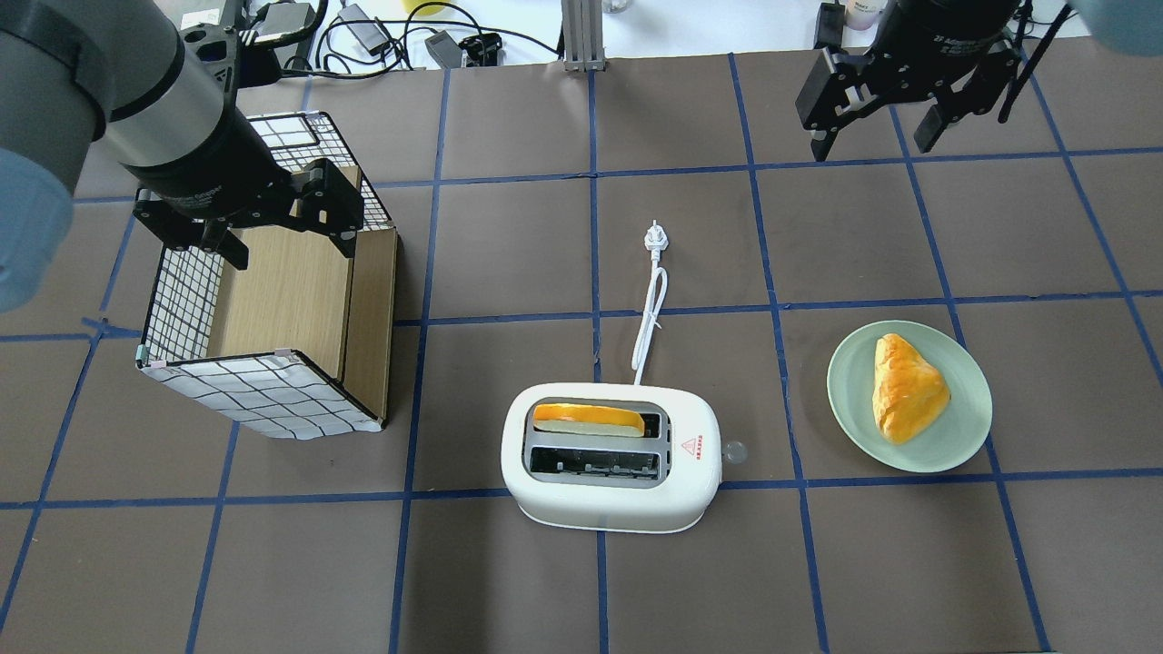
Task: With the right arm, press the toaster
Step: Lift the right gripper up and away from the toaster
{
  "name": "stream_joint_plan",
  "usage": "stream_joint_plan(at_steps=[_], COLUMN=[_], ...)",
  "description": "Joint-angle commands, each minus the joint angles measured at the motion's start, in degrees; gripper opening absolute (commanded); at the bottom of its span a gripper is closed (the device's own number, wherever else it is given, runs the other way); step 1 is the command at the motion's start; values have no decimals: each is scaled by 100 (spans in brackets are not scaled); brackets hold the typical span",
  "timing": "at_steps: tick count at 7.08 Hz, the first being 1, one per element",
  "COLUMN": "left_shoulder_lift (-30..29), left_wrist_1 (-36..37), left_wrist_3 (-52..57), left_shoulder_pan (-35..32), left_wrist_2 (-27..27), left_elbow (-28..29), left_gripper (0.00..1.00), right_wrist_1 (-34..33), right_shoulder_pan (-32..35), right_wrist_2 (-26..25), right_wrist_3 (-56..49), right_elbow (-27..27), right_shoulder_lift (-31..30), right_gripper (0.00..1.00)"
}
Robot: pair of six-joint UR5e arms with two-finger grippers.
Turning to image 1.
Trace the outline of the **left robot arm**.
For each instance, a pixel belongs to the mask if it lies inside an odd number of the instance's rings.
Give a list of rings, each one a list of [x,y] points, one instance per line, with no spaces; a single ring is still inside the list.
[[[280,78],[274,51],[323,23],[262,35],[238,13],[174,24],[154,1],[5,1],[1,303],[40,290],[74,219],[94,142],[136,178],[134,216],[170,250],[248,266],[237,229],[327,236],[345,257],[364,227],[357,183],[320,158],[290,173],[236,107],[240,88]]]

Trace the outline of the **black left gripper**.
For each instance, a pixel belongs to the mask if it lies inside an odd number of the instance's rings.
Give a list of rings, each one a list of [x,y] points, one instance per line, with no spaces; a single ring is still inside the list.
[[[249,249],[235,226],[264,226],[288,218],[298,233],[327,236],[354,258],[364,228],[363,175],[328,158],[288,173],[244,114],[224,114],[204,144],[158,166],[134,166],[142,184],[133,216],[177,253],[201,250],[244,272]]]

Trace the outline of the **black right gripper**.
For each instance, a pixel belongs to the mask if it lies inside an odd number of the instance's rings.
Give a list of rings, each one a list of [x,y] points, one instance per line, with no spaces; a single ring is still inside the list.
[[[811,156],[826,161],[840,130],[868,115],[869,91],[889,101],[922,101],[934,93],[935,104],[913,135],[923,154],[964,116],[989,114],[1015,77],[1020,55],[1014,50],[986,51],[1000,40],[1018,5],[889,1],[868,55],[818,50],[795,99],[797,116],[809,131]],[[971,71],[959,91],[944,88]]]

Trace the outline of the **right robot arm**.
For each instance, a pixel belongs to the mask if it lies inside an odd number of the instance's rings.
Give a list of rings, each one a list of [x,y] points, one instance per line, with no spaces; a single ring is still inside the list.
[[[1073,15],[1110,49],[1160,55],[1158,1],[1068,1],[1033,54],[1023,54],[1023,1],[890,1],[872,45],[848,54],[840,17],[819,17],[818,57],[795,99],[811,154],[822,162],[840,130],[884,106],[922,104],[913,135],[919,152],[968,115],[1009,119],[1015,99]]]

